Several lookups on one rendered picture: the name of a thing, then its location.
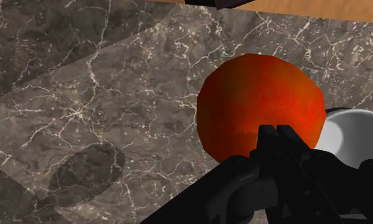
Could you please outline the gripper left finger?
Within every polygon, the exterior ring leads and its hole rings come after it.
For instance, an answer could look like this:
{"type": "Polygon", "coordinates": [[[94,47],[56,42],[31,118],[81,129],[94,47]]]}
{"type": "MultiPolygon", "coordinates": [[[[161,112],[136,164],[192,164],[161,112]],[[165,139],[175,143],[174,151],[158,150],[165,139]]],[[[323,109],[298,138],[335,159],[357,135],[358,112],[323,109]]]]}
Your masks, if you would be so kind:
{"type": "Polygon", "coordinates": [[[272,125],[260,126],[249,157],[229,157],[141,224],[248,224],[261,209],[279,224],[278,189],[263,161],[278,137],[272,125]]]}

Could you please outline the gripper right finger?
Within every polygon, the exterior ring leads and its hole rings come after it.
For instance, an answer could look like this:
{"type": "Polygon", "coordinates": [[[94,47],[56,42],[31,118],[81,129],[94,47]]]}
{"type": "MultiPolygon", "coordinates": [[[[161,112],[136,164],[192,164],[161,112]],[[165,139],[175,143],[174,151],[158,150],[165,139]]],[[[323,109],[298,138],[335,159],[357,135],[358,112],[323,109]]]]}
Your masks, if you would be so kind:
{"type": "Polygon", "coordinates": [[[296,166],[305,181],[302,200],[307,211],[288,207],[294,220],[310,224],[373,224],[373,159],[357,169],[335,155],[310,149],[289,125],[276,128],[284,160],[296,166]]]}

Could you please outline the white bowl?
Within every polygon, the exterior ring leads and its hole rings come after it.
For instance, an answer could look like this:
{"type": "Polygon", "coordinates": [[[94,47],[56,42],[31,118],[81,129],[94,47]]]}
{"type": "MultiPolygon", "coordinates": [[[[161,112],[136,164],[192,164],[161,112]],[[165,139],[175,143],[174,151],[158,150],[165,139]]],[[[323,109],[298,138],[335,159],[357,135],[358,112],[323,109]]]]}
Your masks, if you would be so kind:
{"type": "Polygon", "coordinates": [[[326,113],[316,149],[330,152],[356,169],[363,161],[373,159],[372,110],[339,107],[326,113]]]}

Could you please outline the orange red round fruit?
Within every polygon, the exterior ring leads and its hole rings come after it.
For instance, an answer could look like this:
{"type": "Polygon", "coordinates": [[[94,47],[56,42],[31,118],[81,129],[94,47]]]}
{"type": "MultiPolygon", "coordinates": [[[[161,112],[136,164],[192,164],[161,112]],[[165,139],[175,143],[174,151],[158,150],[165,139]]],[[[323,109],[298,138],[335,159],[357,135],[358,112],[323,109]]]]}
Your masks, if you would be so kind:
{"type": "Polygon", "coordinates": [[[323,93],[293,64],[247,53],[224,62],[197,97],[197,132],[204,150],[221,163],[247,157],[257,147],[260,125],[289,125],[310,147],[326,118],[323,93]]]}

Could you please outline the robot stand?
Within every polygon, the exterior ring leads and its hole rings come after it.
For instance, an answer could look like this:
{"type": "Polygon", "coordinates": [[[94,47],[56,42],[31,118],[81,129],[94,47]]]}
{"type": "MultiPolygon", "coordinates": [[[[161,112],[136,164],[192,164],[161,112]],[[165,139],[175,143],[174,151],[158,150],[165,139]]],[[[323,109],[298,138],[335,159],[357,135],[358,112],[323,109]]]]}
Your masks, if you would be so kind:
{"type": "Polygon", "coordinates": [[[217,10],[232,9],[254,0],[184,0],[185,4],[195,6],[215,7],[217,10]]]}

